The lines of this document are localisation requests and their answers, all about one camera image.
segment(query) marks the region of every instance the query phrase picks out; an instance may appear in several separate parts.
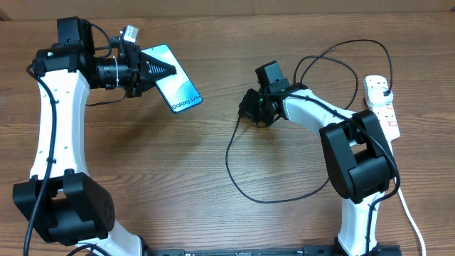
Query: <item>black cord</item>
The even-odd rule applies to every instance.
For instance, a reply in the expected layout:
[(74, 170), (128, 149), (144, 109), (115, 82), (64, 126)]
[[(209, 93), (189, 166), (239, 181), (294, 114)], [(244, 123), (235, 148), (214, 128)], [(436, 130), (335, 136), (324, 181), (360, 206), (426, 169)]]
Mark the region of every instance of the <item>black cord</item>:
[(49, 87), (39, 78), (37, 75), (31, 71), (32, 65), (28, 65), (26, 68), (27, 73), (36, 81), (39, 82), (41, 87), (46, 91), (46, 93), (49, 96), (49, 101), (50, 101), (50, 108), (52, 109), (52, 127), (51, 127), (51, 132), (50, 132), (50, 146), (49, 146), (49, 155), (48, 155), (48, 165), (45, 170), (44, 178), (41, 184), (40, 191), (38, 193), (38, 197), (36, 198), (35, 205), (33, 206), (33, 210), (31, 212), (31, 217), (30, 221), (28, 222), (28, 227), (27, 227), (27, 233), (26, 233), (26, 238), (23, 242), (23, 255), (28, 256), (28, 251), (30, 249), (30, 239), (31, 239), (31, 233), (33, 232), (33, 226), (36, 221), (36, 213), (38, 212), (38, 209), (41, 205), (41, 202), (43, 201), (43, 198), (45, 196), (46, 192), (46, 186), (48, 184), (48, 179), (50, 176), (50, 171), (52, 169), (52, 164), (54, 164), (54, 148), (55, 148), (55, 135), (57, 132), (57, 109), (55, 107), (55, 99), (54, 96), (52, 95), (52, 92), (50, 91)]
[(395, 175), (397, 181), (395, 182), (395, 187), (393, 188), (392, 192), (390, 192), (389, 194), (387, 194), (387, 195), (385, 195), (385, 196), (383, 196), (381, 198), (378, 198), (378, 199), (374, 200), (371, 203), (371, 205), (370, 205), (370, 210), (368, 212), (367, 233), (366, 233), (366, 236), (365, 236), (365, 239), (366, 239), (366, 253), (365, 253), (365, 255), (369, 255), (371, 222), (372, 222), (373, 211), (375, 210), (375, 206), (380, 201), (389, 199), (392, 196), (394, 196), (398, 192), (398, 189), (400, 188), (400, 184), (401, 184), (400, 173), (398, 172), (397, 165), (392, 160), (392, 157), (381, 146), (381, 144), (375, 138), (373, 138), (371, 135), (369, 135), (367, 133), (367, 131), (365, 129), (363, 129), (359, 124), (355, 123), (352, 119), (349, 119), (349, 118), (343, 116), (342, 114), (339, 114), (337, 111), (332, 110), (330, 107), (328, 107), (327, 105), (325, 105), (324, 103), (322, 103), (322, 102), (320, 102), (318, 100), (315, 100), (315, 99), (310, 98), (308, 96), (293, 95), (293, 94), (272, 93), (272, 94), (269, 94), (268, 96), (278, 96), (278, 97), (279, 96), (288, 96), (288, 97), (295, 97), (295, 98), (299, 98), (299, 99), (302, 99), (302, 100), (311, 101), (311, 102), (317, 104), (319, 107), (324, 108), (327, 112), (333, 114), (334, 116), (339, 117), (339, 118), (349, 122), (350, 124), (352, 124), (354, 127), (356, 127), (360, 131), (360, 133), (362, 133), (363, 136), (367, 137), (384, 154), (384, 157), (387, 160), (390, 168), (392, 169), (393, 174)]
[(106, 252), (100, 246), (95, 245), (95, 244), (86, 244), (86, 245), (77, 247), (74, 250), (72, 250), (70, 253), (68, 253), (66, 256), (73, 256), (76, 253), (80, 252), (81, 250), (84, 250), (84, 249), (87, 249), (87, 248), (90, 248), (92, 252), (93, 252), (93, 250), (97, 250), (98, 252), (100, 252), (104, 256), (111, 256), (108, 252)]
[(127, 97), (127, 91), (125, 90), (125, 87), (123, 87), (121, 85), (119, 85), (119, 87), (122, 88), (123, 91), (125, 91), (125, 94), (123, 95), (122, 99), (114, 100), (114, 101), (108, 101), (108, 102), (97, 102), (97, 103), (93, 103), (93, 104), (85, 104), (85, 106), (94, 107), (94, 106), (99, 106), (99, 105), (107, 105), (107, 104), (111, 104), (111, 103), (121, 102), (122, 100), (124, 100)]
[(392, 83), (393, 83), (393, 68), (392, 68), (392, 59), (390, 58), (390, 54), (389, 54), (389, 51), (386, 49), (386, 47), (378, 42), (378, 41), (375, 41), (375, 40), (371, 40), (371, 39), (355, 39), (355, 40), (349, 40), (349, 41), (344, 41), (344, 42), (341, 42), (341, 43), (337, 43), (335, 44), (334, 46), (330, 47), (329, 49), (325, 50), (323, 53), (321, 53), (316, 59), (314, 59), (311, 64), (305, 69), (304, 73), (302, 74), (301, 76), (301, 79), (300, 79), (300, 82), (303, 81), (304, 79), (304, 76), (306, 74), (306, 72), (308, 72), (308, 70), (311, 68), (311, 66), (316, 62), (318, 61), (318, 59), (322, 58), (325, 54), (327, 54), (329, 51), (331, 51), (333, 48), (337, 47), (337, 46), (340, 46), (340, 45), (343, 45), (343, 44), (346, 44), (346, 43), (352, 43), (352, 42), (371, 42), (371, 43), (376, 43), (378, 44), (379, 46), (382, 47), (382, 49), (384, 49), (385, 51), (385, 54), (387, 55), (387, 59), (389, 60), (389, 66), (390, 66), (390, 85), (389, 85), (389, 90), (385, 91), (384, 92), (384, 95), (385, 96), (388, 96), (390, 94), (390, 92), (392, 92)]
[(232, 183), (234, 184), (234, 186), (237, 188), (237, 190), (238, 190), (245, 198), (248, 198), (248, 199), (250, 199), (251, 201), (253, 201), (253, 202), (255, 202), (255, 203), (286, 203), (286, 202), (297, 201), (297, 200), (304, 199), (304, 198), (307, 198), (307, 197), (309, 197), (309, 196), (312, 196), (312, 195), (314, 195), (315, 193), (318, 193), (322, 188), (324, 188), (324, 186), (326, 186), (326, 184), (328, 183), (328, 179), (326, 180), (326, 182), (324, 182), (324, 184), (322, 184), (321, 187), (319, 187), (318, 189), (316, 189), (315, 191), (313, 191), (313, 192), (311, 192), (311, 193), (307, 193), (306, 195), (299, 196), (299, 197), (296, 197), (296, 198), (290, 198), (290, 199), (284, 199), (284, 200), (261, 201), (261, 200), (257, 200), (257, 199), (254, 199), (254, 198), (248, 196), (245, 192), (242, 191), (242, 189), (241, 189), (241, 188), (237, 185), (237, 183), (235, 182), (234, 178), (232, 177), (232, 174), (230, 173), (229, 164), (228, 164), (229, 149), (230, 149), (230, 146), (232, 145), (232, 141), (234, 140), (235, 133), (237, 132), (237, 128), (239, 127), (239, 123), (240, 123), (240, 119), (241, 119), (241, 118), (242, 118), (242, 116), (239, 115), (239, 119), (237, 120), (237, 125), (235, 125), (234, 133), (232, 134), (232, 137), (230, 138), (229, 145), (227, 146), (227, 149), (226, 149), (226, 169), (227, 169), (227, 173), (229, 174), (230, 180), (232, 181)]
[(333, 61), (333, 62), (336, 62), (336, 63), (340, 63), (341, 65), (347, 67), (355, 76), (355, 90), (354, 90), (354, 95), (353, 95), (353, 98), (350, 100), (348, 106), (346, 106), (344, 109), (348, 109), (353, 103), (354, 103), (354, 100), (355, 100), (355, 97), (357, 97), (357, 91), (358, 91), (358, 76), (357, 74), (355, 73), (354, 69), (352, 69), (351, 66), (349, 66), (348, 64), (344, 63), (343, 61), (341, 60), (337, 60), (335, 58), (329, 58), (329, 57), (325, 57), (325, 56), (317, 56), (317, 55), (310, 55), (310, 56), (306, 56), (305, 58), (302, 58), (300, 61), (299, 61), (299, 64), (297, 64), (297, 67), (296, 67), (296, 70), (294, 71), (294, 79), (293, 79), (293, 82), (294, 84), (296, 83), (296, 75), (297, 75), (297, 70), (299, 69), (299, 66), (300, 64), (308, 59), (308, 58), (317, 58), (319, 57), (320, 59), (324, 59), (324, 60), (330, 60), (330, 61)]
[(109, 36), (107, 35), (106, 31), (102, 28), (100, 28), (98, 25), (96, 24), (93, 24), (91, 23), (90, 24), (92, 27), (95, 27), (97, 28), (103, 35), (105, 35), (106, 39), (107, 39), (107, 44), (108, 46), (102, 46), (102, 47), (98, 47), (98, 48), (95, 48), (95, 50), (104, 50), (104, 49), (109, 49), (109, 52), (106, 54), (106, 55), (103, 55), (103, 56), (99, 56), (97, 58), (107, 58), (109, 56), (111, 56), (111, 53), (112, 53), (112, 44), (111, 44), (111, 41), (109, 39)]

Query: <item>wood grain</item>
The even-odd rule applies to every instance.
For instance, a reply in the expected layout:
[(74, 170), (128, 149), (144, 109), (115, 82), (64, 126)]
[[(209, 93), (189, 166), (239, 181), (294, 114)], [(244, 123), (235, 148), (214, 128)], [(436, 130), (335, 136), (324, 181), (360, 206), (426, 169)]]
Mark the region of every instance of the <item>wood grain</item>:
[(129, 0), (128, 4), (122, 0), (0, 1), (0, 9), (13, 21), (48, 21), (71, 16), (141, 18), (450, 11), (454, 6), (454, 0)]
[[(329, 184), (304, 201), (259, 205), (243, 198), (226, 174), (224, 155), (255, 68), (279, 61), (291, 78), (305, 55), (333, 44), (371, 38), (390, 50), (395, 107), (402, 137), (394, 142), (402, 190), (429, 255), (455, 250), (455, 15), (336, 14), (95, 20), (110, 35), (125, 24), (140, 28), (143, 48), (166, 43), (204, 102), (172, 114), (153, 89), (140, 98), (86, 109), (85, 156), (93, 179), (116, 205), (120, 223), (155, 248), (185, 250), (299, 247), (332, 243), (341, 224), (341, 199)], [(11, 199), (27, 180), (38, 143), (40, 97), (25, 67), (57, 40), (54, 21), (3, 22), (0, 33), (0, 255), (20, 255), (25, 218)], [(96, 44), (104, 38), (95, 33)], [(335, 49), (360, 79), (388, 77), (387, 58), (369, 43)], [(321, 98), (345, 106), (354, 90), (348, 70), (321, 61), (304, 82)], [(89, 101), (119, 97), (93, 90)], [(363, 90), (352, 110), (365, 108)], [(299, 196), (326, 179), (319, 138), (278, 121), (256, 129), (242, 121), (230, 167), (251, 196)], [(398, 197), (381, 204), (377, 238), (419, 255), (419, 244)], [(36, 234), (32, 255), (64, 255)]]

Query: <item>white power strip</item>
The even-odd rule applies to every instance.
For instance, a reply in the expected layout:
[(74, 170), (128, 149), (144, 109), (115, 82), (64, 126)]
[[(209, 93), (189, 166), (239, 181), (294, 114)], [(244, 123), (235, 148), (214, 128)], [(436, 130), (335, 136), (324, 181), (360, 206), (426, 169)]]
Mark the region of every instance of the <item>white power strip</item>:
[[(400, 129), (398, 128), (397, 116), (393, 109), (393, 93), (391, 92), (388, 96), (383, 95), (383, 91), (388, 89), (387, 80), (380, 75), (369, 75), (363, 80), (363, 88), (365, 89), (365, 101), (367, 102), (368, 108), (373, 111), (379, 119), (379, 123), (384, 131), (385, 138), (389, 143), (390, 151), (392, 150), (392, 140), (400, 137)], [(427, 249), (425, 248), (425, 241), (417, 227), (414, 219), (411, 216), (405, 197), (401, 188), (398, 189), (398, 196), (400, 197), (401, 203), (405, 210), (406, 216), (411, 222), (414, 231), (419, 238), (420, 247), (422, 248), (422, 256), (427, 255)]]

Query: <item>phone screen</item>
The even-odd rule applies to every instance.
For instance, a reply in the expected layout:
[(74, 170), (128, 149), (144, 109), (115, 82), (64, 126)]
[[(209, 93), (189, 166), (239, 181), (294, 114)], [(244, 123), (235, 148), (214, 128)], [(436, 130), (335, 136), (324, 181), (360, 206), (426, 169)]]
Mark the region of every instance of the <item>phone screen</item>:
[(167, 45), (154, 46), (142, 50), (143, 53), (171, 64), (177, 73), (156, 81), (156, 86), (174, 113), (195, 107), (202, 102), (202, 97), (178, 63)]

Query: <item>wooden table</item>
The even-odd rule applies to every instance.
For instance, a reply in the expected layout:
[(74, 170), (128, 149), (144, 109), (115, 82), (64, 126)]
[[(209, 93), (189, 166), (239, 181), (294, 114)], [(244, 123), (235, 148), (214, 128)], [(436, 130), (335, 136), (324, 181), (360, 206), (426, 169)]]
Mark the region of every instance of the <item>wooden table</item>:
[[(94, 180), (112, 195), (117, 220), (154, 248), (214, 250), (330, 244), (341, 225), (341, 198), (329, 184), (306, 200), (260, 205), (232, 185), (225, 150), (246, 90), (258, 88), (255, 68), (277, 60), (288, 78), (300, 58), (335, 43), (371, 38), (390, 50), (401, 138), (393, 143), (402, 190), (429, 255), (455, 250), (455, 14), (337, 14), (93, 21), (109, 35), (140, 28), (143, 48), (166, 43), (196, 84), (202, 105), (172, 114), (156, 89), (140, 98), (87, 108), (85, 157)], [(0, 23), (0, 255), (20, 255), (27, 222), (11, 199), (27, 181), (38, 143), (40, 97), (25, 72), (38, 49), (57, 41), (55, 21)], [(95, 32), (95, 43), (105, 44)], [(332, 57), (366, 75), (389, 77), (387, 58), (371, 43), (341, 46)], [(320, 61), (304, 82), (344, 107), (352, 74)], [(93, 90), (89, 102), (121, 92)], [(363, 89), (351, 107), (361, 111)], [(240, 124), (230, 152), (239, 185), (263, 200), (289, 198), (327, 177), (319, 138), (278, 121)], [(377, 238), (419, 255), (416, 235), (397, 196), (381, 204)], [(35, 233), (32, 255), (65, 255)]]

